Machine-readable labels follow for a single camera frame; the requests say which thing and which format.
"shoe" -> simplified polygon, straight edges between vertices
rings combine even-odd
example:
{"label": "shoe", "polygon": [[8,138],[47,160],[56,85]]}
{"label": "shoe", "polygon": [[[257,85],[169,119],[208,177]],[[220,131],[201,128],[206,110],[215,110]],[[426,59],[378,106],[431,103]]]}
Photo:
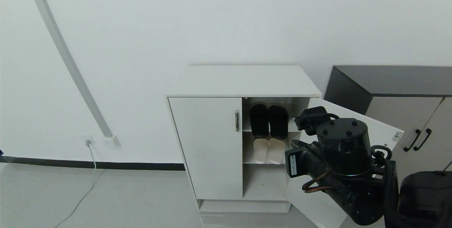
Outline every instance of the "shoe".
{"label": "shoe", "polygon": [[287,139],[289,131],[289,114],[281,106],[273,105],[268,109],[270,135],[278,140]]}
{"label": "shoe", "polygon": [[271,138],[268,143],[270,147],[268,149],[268,160],[272,164],[281,164],[284,157],[284,149],[286,148],[286,140],[277,140]]}
{"label": "shoe", "polygon": [[253,158],[255,163],[264,164],[267,162],[267,149],[269,145],[267,139],[255,139],[253,143]]}
{"label": "shoe", "polygon": [[256,138],[268,136],[268,109],[264,104],[256,104],[250,109],[251,133]]}

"dark gray cabinet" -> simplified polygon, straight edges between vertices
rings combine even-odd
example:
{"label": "dark gray cabinet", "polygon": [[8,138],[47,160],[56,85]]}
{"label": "dark gray cabinet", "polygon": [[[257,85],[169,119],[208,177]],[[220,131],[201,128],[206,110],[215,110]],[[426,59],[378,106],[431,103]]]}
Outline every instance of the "dark gray cabinet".
{"label": "dark gray cabinet", "polygon": [[452,67],[334,66],[325,99],[405,131],[393,150],[400,180],[452,162]]}

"label sticker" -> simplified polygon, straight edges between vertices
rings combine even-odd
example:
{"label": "label sticker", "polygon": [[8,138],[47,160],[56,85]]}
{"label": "label sticker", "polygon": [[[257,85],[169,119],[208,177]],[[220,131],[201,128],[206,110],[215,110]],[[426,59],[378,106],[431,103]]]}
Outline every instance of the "label sticker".
{"label": "label sticker", "polygon": [[297,175],[297,161],[294,154],[290,156],[290,174],[292,176]]}

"wall socket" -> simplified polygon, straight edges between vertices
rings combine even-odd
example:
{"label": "wall socket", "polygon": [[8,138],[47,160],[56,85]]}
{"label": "wall socket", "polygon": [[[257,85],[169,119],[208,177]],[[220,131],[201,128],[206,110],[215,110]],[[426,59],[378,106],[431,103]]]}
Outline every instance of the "wall socket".
{"label": "wall socket", "polygon": [[121,144],[119,143],[118,137],[112,136],[111,138],[104,138],[103,144],[112,149],[121,149]]}
{"label": "wall socket", "polygon": [[80,135],[80,140],[84,145],[86,145],[87,140],[90,140],[93,145],[95,143],[91,135]]}

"black cabinet top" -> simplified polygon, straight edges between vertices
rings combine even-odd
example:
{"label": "black cabinet top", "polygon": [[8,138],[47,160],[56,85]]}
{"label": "black cabinet top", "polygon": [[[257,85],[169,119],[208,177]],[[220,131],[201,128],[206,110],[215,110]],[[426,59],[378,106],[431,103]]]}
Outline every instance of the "black cabinet top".
{"label": "black cabinet top", "polygon": [[452,67],[336,65],[334,69],[372,96],[452,96]]}

